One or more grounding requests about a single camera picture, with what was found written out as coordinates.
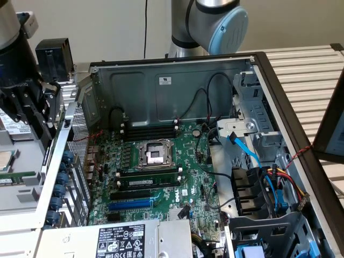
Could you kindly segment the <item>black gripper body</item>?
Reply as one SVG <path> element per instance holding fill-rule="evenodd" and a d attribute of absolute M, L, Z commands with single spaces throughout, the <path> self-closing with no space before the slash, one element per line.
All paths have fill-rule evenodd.
<path fill-rule="evenodd" d="M 1 49 L 1 92 L 29 87 L 42 93 L 41 76 L 26 36 L 20 34 L 8 47 Z"/>

